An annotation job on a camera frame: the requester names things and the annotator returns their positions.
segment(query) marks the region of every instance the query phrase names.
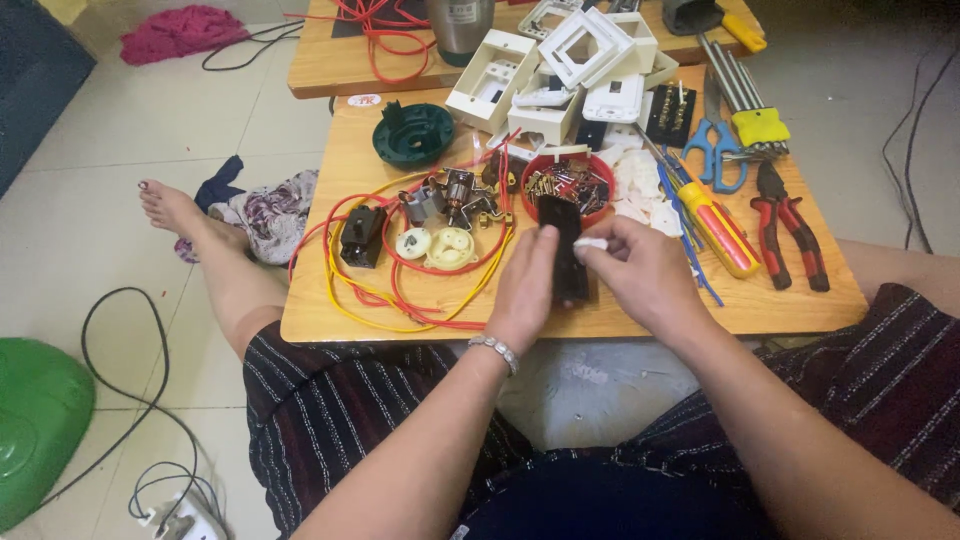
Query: silver bracelet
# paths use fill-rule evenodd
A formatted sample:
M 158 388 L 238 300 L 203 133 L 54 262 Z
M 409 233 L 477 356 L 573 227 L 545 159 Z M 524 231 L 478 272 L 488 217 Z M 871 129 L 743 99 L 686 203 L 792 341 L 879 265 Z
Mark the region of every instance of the silver bracelet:
M 497 341 L 495 337 L 487 337 L 486 335 L 477 335 L 472 337 L 467 344 L 469 346 L 473 345 L 486 345 L 488 347 L 493 347 L 495 351 L 503 355 L 503 359 L 507 362 L 507 365 L 510 366 L 510 377 L 516 375 L 516 369 L 518 367 L 516 362 L 516 355 L 510 350 L 510 347 L 507 347 L 507 344 L 502 341 Z

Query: blue scissors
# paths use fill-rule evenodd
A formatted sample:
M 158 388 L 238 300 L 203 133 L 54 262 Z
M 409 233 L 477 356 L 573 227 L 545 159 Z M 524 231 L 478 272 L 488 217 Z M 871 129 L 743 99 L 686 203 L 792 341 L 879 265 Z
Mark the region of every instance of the blue scissors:
M 717 133 L 716 144 L 710 144 L 708 134 L 711 129 Z M 686 159 L 686 154 L 693 148 L 704 152 L 704 174 L 700 175 L 700 181 L 704 184 L 713 184 L 714 193 L 724 195 L 735 193 L 747 179 L 747 162 L 741 161 L 740 178 L 736 183 L 723 183 L 723 155 L 740 154 L 742 150 L 733 138 L 730 128 L 727 127 L 727 122 L 720 116 L 720 84 L 709 71 L 704 78 L 704 117 L 697 124 L 697 132 L 693 134 L 680 154 L 681 158 Z

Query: white power strip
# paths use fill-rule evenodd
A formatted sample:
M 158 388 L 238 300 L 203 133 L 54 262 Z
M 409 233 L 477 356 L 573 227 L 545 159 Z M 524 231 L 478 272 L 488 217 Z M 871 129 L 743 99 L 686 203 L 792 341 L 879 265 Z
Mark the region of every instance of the white power strip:
M 182 491 L 172 501 L 147 509 L 147 517 L 137 520 L 142 527 L 153 529 L 156 540 L 227 540 L 227 533 L 206 511 L 193 492 L 186 494 L 174 515 L 170 516 L 163 531 L 159 530 L 163 517 L 174 507 Z

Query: person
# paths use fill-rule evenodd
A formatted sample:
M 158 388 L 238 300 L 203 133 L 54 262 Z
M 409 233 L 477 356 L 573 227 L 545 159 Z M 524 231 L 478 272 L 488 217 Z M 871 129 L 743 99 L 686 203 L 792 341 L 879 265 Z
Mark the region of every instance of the person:
M 510 366 L 493 347 L 287 343 L 287 288 L 242 231 L 160 182 L 140 198 L 193 242 L 243 360 L 282 538 L 960 538 L 958 259 L 842 242 L 863 322 L 757 358 L 710 316 L 677 241 L 606 219 L 585 235 L 610 248 L 578 257 L 702 390 L 614 448 L 540 452 L 494 409 Z M 557 241 L 526 231 L 500 277 L 484 334 L 518 356 L 551 308 Z

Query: red and black pliers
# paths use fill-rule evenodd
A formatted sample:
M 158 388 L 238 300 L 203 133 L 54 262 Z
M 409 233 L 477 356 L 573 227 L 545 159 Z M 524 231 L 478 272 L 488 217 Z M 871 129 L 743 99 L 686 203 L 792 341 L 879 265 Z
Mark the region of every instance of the red and black pliers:
M 760 252 L 773 279 L 774 288 L 783 290 L 793 283 L 790 273 L 783 264 L 780 244 L 777 242 L 777 218 L 779 217 L 800 246 L 810 289 L 817 292 L 829 291 L 830 282 L 827 279 L 827 269 L 824 267 L 824 257 L 820 253 L 820 244 L 817 243 L 817 237 L 813 235 L 813 231 L 797 211 L 797 205 L 803 198 L 791 199 L 787 195 L 786 188 L 783 187 L 783 179 L 769 160 L 760 164 L 756 175 L 756 188 L 760 196 L 752 199 L 750 206 L 760 212 Z

